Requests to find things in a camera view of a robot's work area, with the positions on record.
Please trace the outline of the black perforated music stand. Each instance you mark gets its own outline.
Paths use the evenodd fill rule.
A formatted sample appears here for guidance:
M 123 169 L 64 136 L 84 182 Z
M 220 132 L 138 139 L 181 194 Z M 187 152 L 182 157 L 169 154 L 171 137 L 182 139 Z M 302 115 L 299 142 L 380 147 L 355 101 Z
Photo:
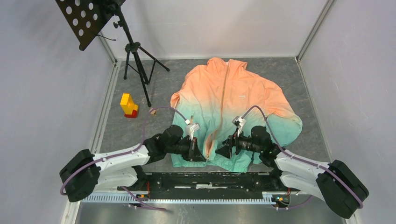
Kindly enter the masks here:
M 146 97 L 147 105 L 148 107 L 151 107 L 152 104 L 150 102 L 146 86 L 151 82 L 155 65 L 158 64 L 162 66 L 166 71 L 170 71 L 170 69 L 153 55 L 151 55 L 146 49 L 144 49 L 139 42 L 135 42 L 132 39 L 126 19 L 121 10 L 121 6 L 124 1 L 57 0 L 56 3 L 68 22 L 70 28 L 72 29 L 74 35 L 77 37 L 79 42 L 79 50 L 81 51 L 84 51 L 94 40 L 94 38 L 99 36 L 99 33 L 102 31 L 103 27 L 113 16 L 117 16 L 119 18 L 119 20 L 114 22 L 113 25 L 115 28 L 121 27 L 128 40 L 128 43 L 125 46 L 127 58 L 123 78 L 125 80 L 127 79 L 128 68 L 132 68 L 138 73 Z M 146 71 L 142 65 L 139 51 L 142 51 L 153 60 L 153 65 L 149 76 L 146 74 Z

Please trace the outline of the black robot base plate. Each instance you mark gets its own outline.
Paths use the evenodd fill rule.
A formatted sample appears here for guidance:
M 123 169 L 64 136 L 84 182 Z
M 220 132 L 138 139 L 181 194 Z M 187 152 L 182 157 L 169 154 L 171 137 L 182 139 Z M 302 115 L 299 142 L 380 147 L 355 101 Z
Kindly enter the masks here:
M 270 172 L 151 173 L 129 191 L 147 191 L 150 199 L 261 199 L 263 192 L 288 192 Z

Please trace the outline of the orange and teal gradient jacket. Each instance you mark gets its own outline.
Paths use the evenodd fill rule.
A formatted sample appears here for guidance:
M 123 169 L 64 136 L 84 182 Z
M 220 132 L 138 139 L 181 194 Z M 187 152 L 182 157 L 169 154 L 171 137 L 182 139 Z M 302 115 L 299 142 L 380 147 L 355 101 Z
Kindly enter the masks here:
M 172 154 L 174 167 L 213 165 L 232 172 L 246 172 L 251 163 L 260 163 L 257 153 L 243 152 L 230 159 L 215 153 L 235 132 L 232 120 L 236 116 L 246 119 L 245 134 L 249 134 L 254 126 L 269 125 L 272 139 L 281 146 L 289 145 L 300 135 L 303 123 L 282 89 L 246 67 L 246 62 L 214 57 L 185 76 L 181 89 L 170 99 L 171 107 L 178 110 L 173 124 L 181 126 L 186 118 L 199 123 L 200 129 L 195 135 L 206 162 L 189 162 Z

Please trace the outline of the yellow and red toy blocks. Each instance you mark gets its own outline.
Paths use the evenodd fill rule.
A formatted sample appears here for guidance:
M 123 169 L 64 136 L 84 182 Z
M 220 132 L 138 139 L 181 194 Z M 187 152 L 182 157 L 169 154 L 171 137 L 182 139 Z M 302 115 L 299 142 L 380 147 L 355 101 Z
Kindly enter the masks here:
M 126 118 L 137 118 L 139 106 L 134 103 L 129 93 L 122 94 L 120 106 L 123 109 L 124 116 Z

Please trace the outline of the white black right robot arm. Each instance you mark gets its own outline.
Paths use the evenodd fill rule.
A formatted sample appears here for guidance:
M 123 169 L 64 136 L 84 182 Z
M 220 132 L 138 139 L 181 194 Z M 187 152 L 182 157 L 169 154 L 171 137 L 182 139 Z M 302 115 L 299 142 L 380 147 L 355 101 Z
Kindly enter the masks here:
M 369 190 L 344 162 L 319 162 L 297 156 L 279 147 L 264 126 L 253 127 L 249 136 L 236 131 L 215 152 L 228 159 L 243 152 L 258 153 L 262 163 L 273 169 L 269 181 L 273 189 L 304 191 L 345 219 L 360 209 L 369 196 Z

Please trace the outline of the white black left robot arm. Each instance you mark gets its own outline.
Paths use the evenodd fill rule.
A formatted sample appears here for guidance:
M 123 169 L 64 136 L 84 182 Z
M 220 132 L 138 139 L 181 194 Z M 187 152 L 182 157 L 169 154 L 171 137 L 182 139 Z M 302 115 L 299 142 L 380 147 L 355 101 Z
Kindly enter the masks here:
M 141 190 L 147 184 L 142 166 L 160 161 L 167 154 L 180 155 L 185 161 L 205 162 L 195 135 L 199 129 L 198 123 L 188 124 L 185 129 L 171 125 L 133 147 L 102 154 L 81 150 L 59 172 L 63 183 L 60 193 L 69 202 L 78 202 L 98 190 Z

